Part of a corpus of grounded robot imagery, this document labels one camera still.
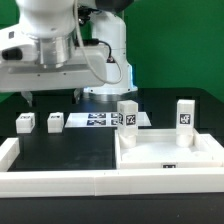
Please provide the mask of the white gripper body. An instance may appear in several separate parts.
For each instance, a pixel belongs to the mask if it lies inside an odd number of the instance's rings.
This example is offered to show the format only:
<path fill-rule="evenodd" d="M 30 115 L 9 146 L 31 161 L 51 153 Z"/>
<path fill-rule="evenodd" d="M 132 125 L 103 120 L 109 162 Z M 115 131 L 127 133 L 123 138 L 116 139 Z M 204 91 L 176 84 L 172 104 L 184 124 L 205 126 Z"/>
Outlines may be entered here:
<path fill-rule="evenodd" d="M 61 90 L 102 86 L 107 80 L 106 60 L 108 48 L 104 45 L 85 48 L 90 65 L 83 52 L 76 48 L 72 58 L 60 68 L 43 68 L 34 63 L 1 62 L 0 92 Z"/>

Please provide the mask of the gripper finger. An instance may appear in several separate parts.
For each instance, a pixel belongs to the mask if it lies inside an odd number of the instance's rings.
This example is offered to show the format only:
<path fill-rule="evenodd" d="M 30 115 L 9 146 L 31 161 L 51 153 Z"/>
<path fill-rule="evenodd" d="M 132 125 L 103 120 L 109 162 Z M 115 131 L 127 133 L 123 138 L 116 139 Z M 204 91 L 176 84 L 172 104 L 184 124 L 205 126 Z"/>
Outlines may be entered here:
<path fill-rule="evenodd" d="M 21 93 L 22 97 L 27 101 L 30 107 L 33 106 L 33 94 L 30 91 L 23 91 Z"/>
<path fill-rule="evenodd" d="M 76 88 L 73 92 L 74 103 L 78 104 L 80 102 L 82 90 L 80 88 Z"/>

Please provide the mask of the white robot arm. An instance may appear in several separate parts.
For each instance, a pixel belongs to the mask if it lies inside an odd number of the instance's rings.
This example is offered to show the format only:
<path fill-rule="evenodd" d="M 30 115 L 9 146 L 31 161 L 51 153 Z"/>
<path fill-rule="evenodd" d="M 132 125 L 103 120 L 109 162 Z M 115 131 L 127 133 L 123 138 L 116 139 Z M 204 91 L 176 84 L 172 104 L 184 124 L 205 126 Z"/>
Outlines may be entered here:
<path fill-rule="evenodd" d="M 19 23 L 0 30 L 0 93 L 82 89 L 118 98 L 136 88 L 125 23 L 134 0 L 15 0 Z"/>

